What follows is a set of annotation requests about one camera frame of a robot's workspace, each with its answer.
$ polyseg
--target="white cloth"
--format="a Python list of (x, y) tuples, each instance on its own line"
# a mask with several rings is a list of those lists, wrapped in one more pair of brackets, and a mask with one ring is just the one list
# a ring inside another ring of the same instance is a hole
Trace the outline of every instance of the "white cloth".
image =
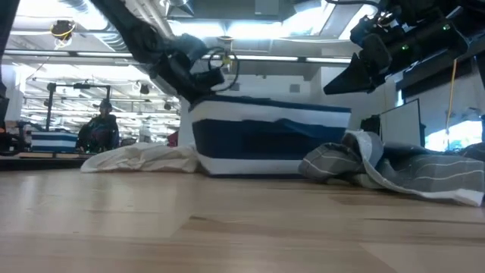
[(193, 173), (199, 165), (192, 146), (171, 148), (160, 143), (136, 143), (86, 160), (82, 172), (179, 171)]

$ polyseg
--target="blue stripe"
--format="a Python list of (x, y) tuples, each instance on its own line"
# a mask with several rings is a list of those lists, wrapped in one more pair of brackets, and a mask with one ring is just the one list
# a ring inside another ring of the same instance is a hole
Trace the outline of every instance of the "blue stripe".
[(33, 146), (32, 152), (76, 152), (76, 148), (63, 146)]
[(192, 125), (197, 151), (209, 158), (302, 160), (322, 143), (339, 143), (346, 129), (289, 120), (211, 121)]
[(350, 108), (325, 106), (325, 105), (309, 105), (294, 102), (277, 102), (271, 99), (256, 99), (247, 96), (235, 97), (235, 96), (208, 96), (195, 101), (189, 107), (189, 111), (192, 111), (197, 105), (203, 102), (235, 102), (240, 104), (249, 105), (263, 105), (263, 106), (274, 106), (278, 108), (290, 108), (290, 109), (300, 109), (300, 110), (313, 110), (313, 111), (330, 111), (337, 113), (350, 113)]
[(32, 135), (32, 140), (63, 140), (77, 141), (77, 136), (59, 136), (59, 135)]

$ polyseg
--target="yellow cable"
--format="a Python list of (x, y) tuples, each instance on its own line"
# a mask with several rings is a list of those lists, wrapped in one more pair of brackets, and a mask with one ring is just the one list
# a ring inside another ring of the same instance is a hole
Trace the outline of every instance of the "yellow cable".
[(52, 29), (54, 29), (54, 26), (51, 26), (51, 34), (52, 34), (53, 36), (56, 36), (56, 37), (67, 36), (67, 35), (69, 35), (70, 33), (72, 33), (72, 32), (74, 31), (74, 29), (76, 29), (76, 24), (74, 24), (74, 25), (73, 25), (73, 27), (72, 27), (70, 30), (68, 30), (68, 31), (66, 31), (65, 33), (62, 33), (62, 34), (54, 34), (54, 33), (52, 32)]
[(446, 135), (448, 141), (448, 149), (449, 149), (449, 119), (452, 116), (452, 107), (453, 107), (453, 92), (455, 91), (455, 78), (456, 78), (456, 67), (458, 66), (458, 60), (455, 59), (453, 62), (453, 73), (452, 73), (452, 87), (449, 91), (449, 104), (448, 104), (448, 114), (446, 116)]

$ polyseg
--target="black cable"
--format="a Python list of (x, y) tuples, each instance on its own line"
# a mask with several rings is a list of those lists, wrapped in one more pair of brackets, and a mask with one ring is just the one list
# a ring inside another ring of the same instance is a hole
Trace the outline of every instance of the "black cable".
[(209, 59), (208, 59), (208, 69), (211, 71), (212, 69), (214, 69), (212, 67), (212, 64), (211, 64), (211, 61), (214, 58), (214, 56), (217, 55), (217, 54), (219, 54), (219, 53), (225, 53), (226, 52), (226, 49), (224, 49), (224, 48), (222, 48), (220, 46), (215, 46), (215, 47), (210, 48), (208, 50), (208, 52), (212, 52), (212, 54), (209, 56)]
[(233, 82), (223, 89), (212, 90), (212, 92), (227, 91), (227, 90), (233, 88), (233, 86), (237, 83), (237, 80), (239, 79), (239, 71), (240, 71), (241, 66), (239, 65), (239, 59), (237, 58), (237, 55), (235, 53), (231, 53), (231, 55), (234, 56), (234, 61), (236, 62), (236, 76), (234, 76)]
[[(221, 69), (224, 66), (224, 62), (219, 66), (219, 67), (212, 67), (211, 61), (214, 58), (215, 55), (220, 54), (220, 53), (226, 53), (226, 49), (220, 46), (215, 46), (209, 49), (209, 52), (212, 52), (212, 54), (209, 56), (208, 59), (208, 69), (211, 71), (213, 69)], [(234, 56), (234, 61), (236, 62), (236, 76), (234, 76), (234, 80), (231, 82), (230, 85), (227, 87), (224, 87), (223, 89), (216, 89), (216, 90), (211, 90), (212, 92), (223, 92), (231, 89), (236, 83), (237, 80), (239, 79), (239, 71), (240, 71), (240, 66), (239, 66), (239, 59), (237, 58), (235, 53), (231, 53), (230, 55)]]
[(335, 5), (373, 5), (379, 8), (379, 3), (369, 0), (352, 0), (352, 1), (336, 1), (336, 0), (325, 0), (327, 3)]

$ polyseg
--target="blue and white box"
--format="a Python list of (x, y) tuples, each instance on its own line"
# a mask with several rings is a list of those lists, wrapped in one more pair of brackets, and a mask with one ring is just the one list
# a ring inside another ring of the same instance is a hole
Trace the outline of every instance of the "blue and white box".
[(77, 134), (32, 132), (33, 152), (75, 152)]
[(348, 108), (209, 96), (189, 109), (202, 166), (215, 177), (297, 177), (303, 158), (340, 143)]

